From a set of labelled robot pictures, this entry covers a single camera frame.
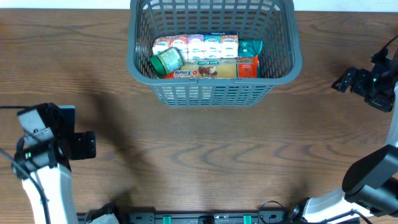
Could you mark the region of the orange spaghetti packet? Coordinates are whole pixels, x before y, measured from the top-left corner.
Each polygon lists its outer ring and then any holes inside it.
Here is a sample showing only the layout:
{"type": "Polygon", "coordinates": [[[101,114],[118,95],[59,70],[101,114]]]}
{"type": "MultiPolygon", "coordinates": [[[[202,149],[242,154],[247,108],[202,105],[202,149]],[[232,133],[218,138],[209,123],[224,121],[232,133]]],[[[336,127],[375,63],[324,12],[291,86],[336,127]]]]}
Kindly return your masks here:
{"type": "Polygon", "coordinates": [[[183,66],[163,79],[199,78],[199,79],[234,79],[257,78],[259,59],[225,58],[214,60],[186,60],[183,66]]]}

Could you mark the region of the green coffee mix bag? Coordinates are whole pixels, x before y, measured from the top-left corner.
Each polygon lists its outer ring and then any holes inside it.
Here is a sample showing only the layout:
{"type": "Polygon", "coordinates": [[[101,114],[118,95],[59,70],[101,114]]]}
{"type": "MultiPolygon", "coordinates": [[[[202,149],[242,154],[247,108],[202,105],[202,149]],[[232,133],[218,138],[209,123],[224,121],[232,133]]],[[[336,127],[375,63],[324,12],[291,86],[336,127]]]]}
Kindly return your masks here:
{"type": "Polygon", "coordinates": [[[238,46],[238,57],[255,57],[262,52],[264,46],[261,40],[240,40],[238,46]]]}

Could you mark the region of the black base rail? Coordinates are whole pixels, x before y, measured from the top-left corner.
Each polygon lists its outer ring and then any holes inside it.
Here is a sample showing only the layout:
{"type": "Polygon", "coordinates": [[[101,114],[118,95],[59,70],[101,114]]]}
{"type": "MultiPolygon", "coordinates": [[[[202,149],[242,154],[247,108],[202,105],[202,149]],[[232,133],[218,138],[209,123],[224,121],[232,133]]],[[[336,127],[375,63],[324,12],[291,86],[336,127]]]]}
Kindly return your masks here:
{"type": "Polygon", "coordinates": [[[269,208],[260,212],[227,213],[159,213],[149,209],[120,210],[114,203],[107,203],[97,210],[77,214],[78,223],[124,223],[124,224],[260,224],[288,223],[287,211],[269,208]]]}

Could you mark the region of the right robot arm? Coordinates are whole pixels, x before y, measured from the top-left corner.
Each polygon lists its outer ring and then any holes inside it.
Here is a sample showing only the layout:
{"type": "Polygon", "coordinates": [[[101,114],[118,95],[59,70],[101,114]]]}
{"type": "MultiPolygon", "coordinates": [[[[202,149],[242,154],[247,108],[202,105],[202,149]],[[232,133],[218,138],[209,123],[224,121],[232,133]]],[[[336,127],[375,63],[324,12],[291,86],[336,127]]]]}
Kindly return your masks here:
{"type": "Polygon", "coordinates": [[[388,53],[383,47],[371,57],[372,70],[351,67],[331,86],[392,113],[383,147],[352,164],[340,188],[302,200],[291,210],[290,221],[343,223],[360,217],[367,222],[370,217],[397,216],[397,56],[388,58],[388,53]]]}

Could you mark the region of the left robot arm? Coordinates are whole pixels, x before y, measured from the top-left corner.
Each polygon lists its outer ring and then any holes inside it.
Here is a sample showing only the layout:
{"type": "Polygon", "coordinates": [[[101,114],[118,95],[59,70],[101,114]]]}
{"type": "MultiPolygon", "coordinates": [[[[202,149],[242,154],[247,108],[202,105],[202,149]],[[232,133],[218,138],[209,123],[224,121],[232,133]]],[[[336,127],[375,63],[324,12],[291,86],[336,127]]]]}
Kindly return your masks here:
{"type": "Polygon", "coordinates": [[[24,132],[14,172],[28,195],[36,223],[78,223],[70,161],[96,157],[92,131],[75,132],[75,107],[43,103],[17,112],[24,132]]]}

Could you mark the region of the multicolour tissue multipack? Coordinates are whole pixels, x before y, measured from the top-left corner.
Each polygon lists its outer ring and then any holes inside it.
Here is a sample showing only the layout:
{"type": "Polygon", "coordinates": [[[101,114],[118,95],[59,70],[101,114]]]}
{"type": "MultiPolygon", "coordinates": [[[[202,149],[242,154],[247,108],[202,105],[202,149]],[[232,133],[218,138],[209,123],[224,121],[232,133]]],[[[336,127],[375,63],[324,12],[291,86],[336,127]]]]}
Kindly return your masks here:
{"type": "Polygon", "coordinates": [[[184,60],[237,58],[239,39],[237,32],[165,36],[155,39],[152,52],[157,55],[171,47],[176,48],[184,60]]]}

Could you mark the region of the green lidded jar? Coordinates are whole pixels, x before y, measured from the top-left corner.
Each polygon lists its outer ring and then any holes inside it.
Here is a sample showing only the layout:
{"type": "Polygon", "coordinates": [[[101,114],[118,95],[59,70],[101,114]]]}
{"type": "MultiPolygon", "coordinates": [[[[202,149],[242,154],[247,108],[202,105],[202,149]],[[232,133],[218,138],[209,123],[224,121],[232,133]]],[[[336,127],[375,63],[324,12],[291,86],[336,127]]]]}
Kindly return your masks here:
{"type": "Polygon", "coordinates": [[[175,47],[168,48],[152,56],[149,61],[159,78],[163,78],[183,66],[183,59],[175,47]]]}

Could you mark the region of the grey plastic basket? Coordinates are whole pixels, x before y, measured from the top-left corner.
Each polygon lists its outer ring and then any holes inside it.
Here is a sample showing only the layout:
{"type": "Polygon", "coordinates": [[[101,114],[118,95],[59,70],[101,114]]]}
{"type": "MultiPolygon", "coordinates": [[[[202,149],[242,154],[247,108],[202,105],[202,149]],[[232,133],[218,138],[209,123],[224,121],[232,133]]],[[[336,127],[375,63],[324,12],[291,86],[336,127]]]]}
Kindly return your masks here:
{"type": "Polygon", "coordinates": [[[131,0],[127,69],[169,106],[251,106],[302,69],[292,0],[131,0]],[[160,79],[151,64],[156,38],[235,31],[261,40],[257,78],[160,79]]]}

